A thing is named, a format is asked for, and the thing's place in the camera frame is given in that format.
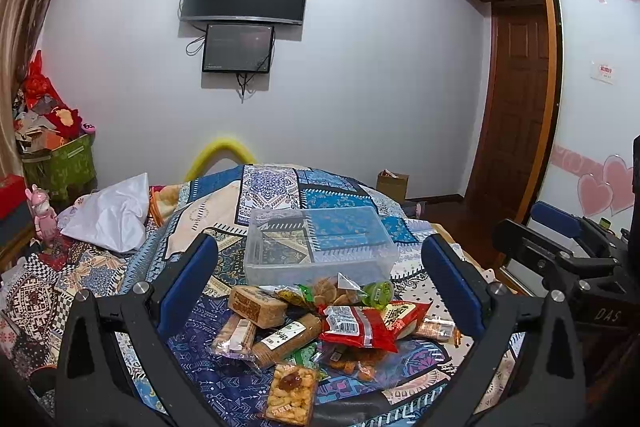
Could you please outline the small wall monitor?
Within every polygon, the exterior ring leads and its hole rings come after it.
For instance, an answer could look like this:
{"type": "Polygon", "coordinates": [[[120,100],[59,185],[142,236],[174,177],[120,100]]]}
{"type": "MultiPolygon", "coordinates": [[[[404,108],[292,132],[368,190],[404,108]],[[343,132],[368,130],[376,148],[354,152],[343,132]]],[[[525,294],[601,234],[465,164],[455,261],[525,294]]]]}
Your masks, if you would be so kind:
{"type": "Polygon", "coordinates": [[[208,24],[202,72],[268,74],[275,35],[268,25],[208,24]]]}

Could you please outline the orange noodle balls bag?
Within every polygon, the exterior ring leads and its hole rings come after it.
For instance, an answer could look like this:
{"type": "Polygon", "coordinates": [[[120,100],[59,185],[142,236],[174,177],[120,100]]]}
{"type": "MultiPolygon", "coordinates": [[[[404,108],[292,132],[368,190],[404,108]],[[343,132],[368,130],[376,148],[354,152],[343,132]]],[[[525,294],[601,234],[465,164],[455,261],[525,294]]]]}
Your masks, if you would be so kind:
{"type": "Polygon", "coordinates": [[[383,366],[396,352],[382,349],[355,348],[345,345],[324,345],[319,363],[342,375],[354,377],[364,383],[378,381],[383,366]]]}

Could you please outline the peanut brittle bar pack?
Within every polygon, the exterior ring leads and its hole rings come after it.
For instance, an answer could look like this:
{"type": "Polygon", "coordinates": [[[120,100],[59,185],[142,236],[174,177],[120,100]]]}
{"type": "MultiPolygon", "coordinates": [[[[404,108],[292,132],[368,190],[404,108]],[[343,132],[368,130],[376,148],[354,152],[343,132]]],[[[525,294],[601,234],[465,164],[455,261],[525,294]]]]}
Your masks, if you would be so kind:
{"type": "Polygon", "coordinates": [[[319,382],[317,369],[280,363],[274,367],[262,416],[290,426],[308,426],[319,382]]]}

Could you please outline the red box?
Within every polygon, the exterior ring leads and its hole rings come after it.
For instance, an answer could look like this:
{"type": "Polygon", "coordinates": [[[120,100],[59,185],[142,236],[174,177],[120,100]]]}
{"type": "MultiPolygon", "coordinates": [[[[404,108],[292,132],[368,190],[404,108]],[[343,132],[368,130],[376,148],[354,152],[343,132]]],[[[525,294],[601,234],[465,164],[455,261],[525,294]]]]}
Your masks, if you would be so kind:
{"type": "Polygon", "coordinates": [[[22,176],[8,174],[0,180],[0,219],[6,219],[26,199],[25,180],[22,176]]]}

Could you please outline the small pretzel stick pack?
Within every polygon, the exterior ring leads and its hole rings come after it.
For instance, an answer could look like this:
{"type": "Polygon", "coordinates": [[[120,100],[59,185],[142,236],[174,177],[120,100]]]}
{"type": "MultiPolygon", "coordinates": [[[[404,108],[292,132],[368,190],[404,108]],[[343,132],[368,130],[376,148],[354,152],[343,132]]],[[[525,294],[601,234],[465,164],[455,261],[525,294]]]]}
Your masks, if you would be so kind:
{"type": "Polygon", "coordinates": [[[450,343],[450,345],[456,347],[460,345],[462,337],[454,321],[441,319],[440,317],[424,317],[422,322],[416,326],[413,335],[438,341],[439,343],[450,343]]]}

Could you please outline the red yellow snack packet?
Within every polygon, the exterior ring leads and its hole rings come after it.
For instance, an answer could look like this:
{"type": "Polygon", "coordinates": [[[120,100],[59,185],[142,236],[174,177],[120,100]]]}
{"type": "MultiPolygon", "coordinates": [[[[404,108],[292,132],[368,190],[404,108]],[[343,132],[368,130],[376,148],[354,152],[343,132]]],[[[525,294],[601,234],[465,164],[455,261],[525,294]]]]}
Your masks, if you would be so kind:
{"type": "Polygon", "coordinates": [[[413,301],[396,300],[389,303],[382,311],[381,317],[386,329],[395,340],[411,335],[416,326],[424,319],[429,303],[414,303],[413,301]]]}

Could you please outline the yellow curved foam tube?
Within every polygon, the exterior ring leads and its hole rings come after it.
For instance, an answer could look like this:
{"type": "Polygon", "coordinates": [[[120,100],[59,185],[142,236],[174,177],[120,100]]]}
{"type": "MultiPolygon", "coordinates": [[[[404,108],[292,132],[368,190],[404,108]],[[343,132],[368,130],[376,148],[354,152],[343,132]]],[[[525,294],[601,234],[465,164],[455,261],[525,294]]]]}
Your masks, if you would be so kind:
{"type": "Polygon", "coordinates": [[[239,165],[254,164],[256,161],[250,150],[238,140],[219,138],[208,143],[201,150],[186,172],[183,181],[190,182],[203,176],[221,158],[230,158],[239,165]]]}

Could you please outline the green storage box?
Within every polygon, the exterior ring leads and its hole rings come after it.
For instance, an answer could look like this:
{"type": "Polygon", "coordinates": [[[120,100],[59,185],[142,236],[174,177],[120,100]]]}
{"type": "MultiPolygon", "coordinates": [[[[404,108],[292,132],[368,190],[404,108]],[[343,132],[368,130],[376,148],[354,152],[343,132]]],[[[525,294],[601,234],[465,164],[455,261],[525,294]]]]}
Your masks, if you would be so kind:
{"type": "Polygon", "coordinates": [[[46,191],[53,202],[69,202],[96,187],[92,136],[82,134],[55,150],[40,150],[21,156],[29,185],[46,191]]]}

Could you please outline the brown biscuit cake pack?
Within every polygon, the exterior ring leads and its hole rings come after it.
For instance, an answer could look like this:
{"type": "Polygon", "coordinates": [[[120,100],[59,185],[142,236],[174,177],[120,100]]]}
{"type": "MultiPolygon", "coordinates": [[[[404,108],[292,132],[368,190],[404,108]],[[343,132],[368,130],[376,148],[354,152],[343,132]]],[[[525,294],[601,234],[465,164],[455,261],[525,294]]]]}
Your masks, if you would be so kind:
{"type": "Polygon", "coordinates": [[[288,304],[254,286],[236,285],[231,288],[229,308],[260,329],[275,329],[285,323],[288,304]]]}

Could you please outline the brown cardboard box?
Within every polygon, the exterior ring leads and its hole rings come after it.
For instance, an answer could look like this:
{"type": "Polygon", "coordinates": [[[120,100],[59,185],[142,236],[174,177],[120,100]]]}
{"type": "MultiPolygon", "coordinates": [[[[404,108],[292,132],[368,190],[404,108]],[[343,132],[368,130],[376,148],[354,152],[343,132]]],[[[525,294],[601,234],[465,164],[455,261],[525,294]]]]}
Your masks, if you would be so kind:
{"type": "Polygon", "coordinates": [[[376,189],[395,202],[402,204],[407,198],[408,182],[408,174],[396,173],[384,169],[378,174],[376,189]]]}

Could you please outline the yellow fries snack packet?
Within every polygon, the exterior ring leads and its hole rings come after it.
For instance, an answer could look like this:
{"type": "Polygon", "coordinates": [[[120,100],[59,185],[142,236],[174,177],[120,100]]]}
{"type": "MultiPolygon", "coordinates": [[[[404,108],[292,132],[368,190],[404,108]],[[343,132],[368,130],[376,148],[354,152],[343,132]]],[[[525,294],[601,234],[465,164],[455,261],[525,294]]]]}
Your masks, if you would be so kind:
{"type": "Polygon", "coordinates": [[[259,289],[273,298],[285,301],[289,305],[308,310],[314,309],[314,295],[305,285],[262,285],[259,289]]]}

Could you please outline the green jelly cup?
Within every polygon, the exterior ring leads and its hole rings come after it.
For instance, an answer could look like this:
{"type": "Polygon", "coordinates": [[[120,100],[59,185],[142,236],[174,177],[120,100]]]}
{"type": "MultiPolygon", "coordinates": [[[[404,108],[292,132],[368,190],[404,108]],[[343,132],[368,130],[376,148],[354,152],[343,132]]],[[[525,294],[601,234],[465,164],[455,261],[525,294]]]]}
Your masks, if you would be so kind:
{"type": "Polygon", "coordinates": [[[363,306],[383,310],[393,299],[394,288],[390,281],[375,282],[364,285],[360,291],[363,306]]]}

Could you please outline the triangular cracker bag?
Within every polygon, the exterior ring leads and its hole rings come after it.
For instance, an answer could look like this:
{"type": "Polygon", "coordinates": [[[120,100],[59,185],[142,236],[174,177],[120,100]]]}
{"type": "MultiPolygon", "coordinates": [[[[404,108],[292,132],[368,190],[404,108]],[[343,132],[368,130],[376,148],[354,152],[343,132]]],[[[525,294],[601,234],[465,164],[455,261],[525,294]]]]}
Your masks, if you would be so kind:
{"type": "Polygon", "coordinates": [[[311,287],[316,308],[327,306],[371,306],[372,298],[364,289],[342,273],[323,277],[311,287]]]}

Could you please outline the long brown biscuit pack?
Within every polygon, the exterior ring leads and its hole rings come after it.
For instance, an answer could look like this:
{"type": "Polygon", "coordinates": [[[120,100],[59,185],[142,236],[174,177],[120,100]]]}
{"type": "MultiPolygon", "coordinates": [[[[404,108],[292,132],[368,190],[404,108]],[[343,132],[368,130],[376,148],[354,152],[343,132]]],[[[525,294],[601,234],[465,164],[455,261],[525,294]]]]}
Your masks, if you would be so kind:
{"type": "Polygon", "coordinates": [[[269,369],[292,352],[316,340],[321,329],[320,317],[308,313],[255,343],[252,348],[253,362],[258,369],[269,369]]]}

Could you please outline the clear wafer snack pack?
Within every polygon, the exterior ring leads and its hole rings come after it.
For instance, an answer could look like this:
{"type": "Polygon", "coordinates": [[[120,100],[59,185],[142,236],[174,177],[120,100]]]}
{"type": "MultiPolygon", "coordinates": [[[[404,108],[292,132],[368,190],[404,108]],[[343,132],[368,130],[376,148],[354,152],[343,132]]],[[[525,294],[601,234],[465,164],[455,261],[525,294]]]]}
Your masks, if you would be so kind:
{"type": "Polygon", "coordinates": [[[250,320],[232,313],[212,342],[214,355],[220,357],[249,360],[252,357],[257,327],[250,320]]]}

